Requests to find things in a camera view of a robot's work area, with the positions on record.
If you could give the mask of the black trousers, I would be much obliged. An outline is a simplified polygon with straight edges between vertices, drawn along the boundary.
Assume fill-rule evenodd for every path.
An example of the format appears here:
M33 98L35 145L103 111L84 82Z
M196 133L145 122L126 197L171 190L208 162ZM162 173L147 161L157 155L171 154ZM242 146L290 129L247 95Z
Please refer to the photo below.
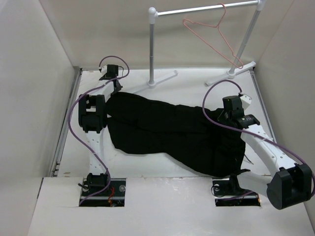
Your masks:
M202 174L240 171L246 145L241 134L212 123L222 109L172 105L118 92L105 105L115 148L128 154L166 153Z

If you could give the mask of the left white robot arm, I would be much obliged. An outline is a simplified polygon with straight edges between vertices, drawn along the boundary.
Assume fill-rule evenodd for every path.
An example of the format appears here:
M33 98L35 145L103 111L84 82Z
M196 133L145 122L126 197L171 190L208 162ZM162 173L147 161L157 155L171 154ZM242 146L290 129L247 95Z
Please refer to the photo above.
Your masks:
M120 68L122 67L114 64L107 65L99 79L99 85L80 95L78 101L78 123L87 137L87 142L81 143L91 152L89 173L80 185L81 198L111 198L115 194L115 187L105 164L103 134L108 123L106 99L122 89L118 80Z

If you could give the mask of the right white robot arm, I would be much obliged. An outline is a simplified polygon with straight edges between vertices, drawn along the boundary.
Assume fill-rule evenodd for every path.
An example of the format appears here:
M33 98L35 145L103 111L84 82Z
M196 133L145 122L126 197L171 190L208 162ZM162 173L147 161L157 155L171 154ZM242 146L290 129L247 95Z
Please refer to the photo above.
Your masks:
M239 96L223 99L220 124L241 130L241 139L249 145L270 172L264 177L251 171L242 171L228 182L233 194L245 189L266 196L276 209L284 209L308 201L312 197L312 171L307 164L297 164L269 138L253 115L245 115Z

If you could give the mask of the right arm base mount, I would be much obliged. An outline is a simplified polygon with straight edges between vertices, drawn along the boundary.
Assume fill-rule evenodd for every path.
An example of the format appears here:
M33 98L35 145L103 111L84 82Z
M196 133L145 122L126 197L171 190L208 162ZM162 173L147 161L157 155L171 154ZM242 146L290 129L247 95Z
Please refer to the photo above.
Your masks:
M259 195L242 189L229 179L214 179L211 193L217 207L260 207Z

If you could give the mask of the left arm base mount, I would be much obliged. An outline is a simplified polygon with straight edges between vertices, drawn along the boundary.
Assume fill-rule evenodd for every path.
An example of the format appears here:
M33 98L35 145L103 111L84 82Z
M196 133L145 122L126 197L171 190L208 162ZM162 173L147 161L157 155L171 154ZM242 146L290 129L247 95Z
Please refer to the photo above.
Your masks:
M126 179L125 178L114 178L105 191L98 193L94 196L90 196L102 189L102 187L90 187L87 180L84 179L83 184L79 184L81 188L81 196L79 199L80 207L124 207L125 206L125 195L126 195Z

